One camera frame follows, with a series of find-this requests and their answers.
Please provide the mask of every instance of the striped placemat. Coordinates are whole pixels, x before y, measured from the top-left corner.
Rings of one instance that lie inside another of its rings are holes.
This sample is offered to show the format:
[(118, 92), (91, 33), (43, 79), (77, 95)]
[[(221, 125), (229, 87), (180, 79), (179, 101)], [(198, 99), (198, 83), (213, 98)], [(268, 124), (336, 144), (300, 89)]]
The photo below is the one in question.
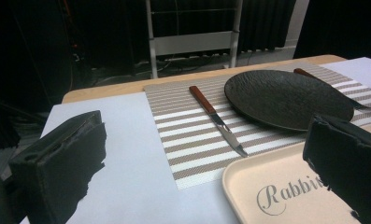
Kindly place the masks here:
[[(311, 63), (291, 63), (268, 69), (292, 71), (297, 67), (331, 84), (348, 97), (364, 105), (371, 105), (370, 88), (326, 68)], [(223, 86), (230, 77), (212, 77), (145, 87), (178, 189), (219, 179), (229, 163), (241, 159), (189, 93), (189, 87), (192, 85), (196, 85), (215, 107), (249, 155), (305, 141), (304, 133), (272, 128), (237, 115), (223, 92)], [(359, 126), (369, 124), (371, 112), (355, 111), (351, 122)]]

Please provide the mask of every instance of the black plate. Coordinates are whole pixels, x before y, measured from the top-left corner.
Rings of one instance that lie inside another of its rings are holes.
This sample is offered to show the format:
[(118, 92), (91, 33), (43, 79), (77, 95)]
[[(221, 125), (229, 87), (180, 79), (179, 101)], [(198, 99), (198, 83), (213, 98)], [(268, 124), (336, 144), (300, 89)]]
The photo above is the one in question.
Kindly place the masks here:
[(255, 70), (226, 82), (225, 95), (247, 118), (280, 128), (307, 131), (314, 113), (350, 121), (349, 99), (332, 86), (290, 72)]

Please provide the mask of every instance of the knife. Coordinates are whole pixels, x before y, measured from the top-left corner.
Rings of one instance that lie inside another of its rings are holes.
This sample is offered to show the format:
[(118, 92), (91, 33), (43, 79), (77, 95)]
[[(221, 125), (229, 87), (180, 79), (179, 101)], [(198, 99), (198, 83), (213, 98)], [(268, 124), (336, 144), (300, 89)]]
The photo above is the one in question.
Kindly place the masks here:
[(226, 142), (228, 142), (229, 146), (231, 146), (231, 148), (240, 156), (248, 157), (249, 155), (246, 151), (244, 151), (243, 146), (241, 146), (241, 144), (237, 141), (235, 135), (231, 132), (229, 127), (226, 126), (226, 124), (217, 114), (217, 111), (214, 109), (214, 107), (208, 102), (203, 93), (200, 92), (199, 88), (197, 88), (196, 86), (191, 86), (189, 88), (189, 91), (214, 121), (215, 125), (217, 126), (218, 130), (220, 130), (223, 138), (226, 140)]

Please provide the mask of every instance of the wooden table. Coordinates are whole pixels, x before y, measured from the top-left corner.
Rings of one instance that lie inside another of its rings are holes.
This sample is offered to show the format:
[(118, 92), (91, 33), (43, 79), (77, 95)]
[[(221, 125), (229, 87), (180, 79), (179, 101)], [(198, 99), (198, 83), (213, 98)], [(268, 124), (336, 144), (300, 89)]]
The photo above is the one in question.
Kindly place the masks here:
[(183, 80), (206, 78), (206, 77), (216, 77), (216, 76), (222, 76), (222, 75), (232, 75), (232, 74), (237, 74), (237, 73), (241, 73), (241, 72), (245, 72), (249, 70), (262, 69), (262, 68), (266, 68), (269, 66), (283, 65), (283, 64), (294, 63), (294, 62), (308, 62), (308, 63), (314, 63), (314, 64), (324, 64), (324, 63), (336, 63), (336, 62), (342, 62), (342, 61), (346, 61), (346, 59), (335, 56), (335, 55), (322, 55), (322, 56), (274, 62), (274, 63), (261, 63), (261, 64), (255, 64), (255, 65), (250, 65), (250, 66), (214, 70), (214, 71), (208, 71), (208, 72), (202, 72), (202, 73), (194, 73), (194, 74), (174, 76), (174, 77), (162, 77), (162, 78), (157, 78), (157, 79), (148, 79), (148, 80), (109, 85), (109, 86), (103, 86), (103, 87), (81, 89), (81, 90), (71, 91), (67, 93), (64, 96), (63, 103), (65, 104), (65, 103), (97, 99), (97, 98), (103, 98), (103, 97), (114, 96), (114, 95), (123, 95), (123, 94), (141, 92), (144, 90), (145, 86), (150, 85), (150, 84), (161, 84), (165, 82), (183, 81)]

